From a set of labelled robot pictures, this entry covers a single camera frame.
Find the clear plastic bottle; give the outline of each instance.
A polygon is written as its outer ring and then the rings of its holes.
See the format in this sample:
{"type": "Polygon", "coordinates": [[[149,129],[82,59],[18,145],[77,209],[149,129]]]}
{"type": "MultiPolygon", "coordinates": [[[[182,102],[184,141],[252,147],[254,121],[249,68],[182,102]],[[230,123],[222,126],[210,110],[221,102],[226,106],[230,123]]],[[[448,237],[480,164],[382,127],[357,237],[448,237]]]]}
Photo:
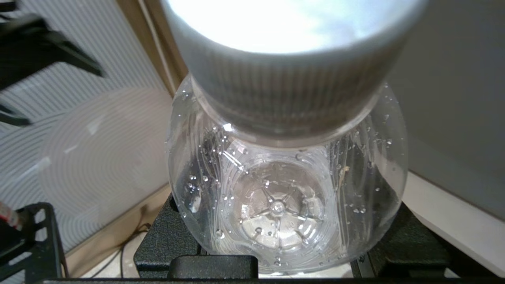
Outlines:
{"type": "MultiPolygon", "coordinates": [[[[367,23],[379,31],[354,40],[353,49],[329,29],[297,34],[328,40],[309,47],[295,40],[300,50],[265,38],[261,46],[236,45],[200,25],[208,19],[195,19],[190,2],[164,2],[192,72],[173,100],[167,154],[173,194],[195,239],[212,254],[256,256],[261,273],[316,271],[369,250],[389,228],[407,176],[405,125],[382,82],[424,1],[377,10],[383,29],[367,23]]],[[[365,2],[346,11],[373,18],[367,9],[381,5],[365,2]]],[[[321,20],[305,2],[287,3],[303,19],[321,20]]],[[[336,15],[322,17],[335,24],[336,15]]],[[[237,25],[247,31],[246,21],[237,25]]]]}

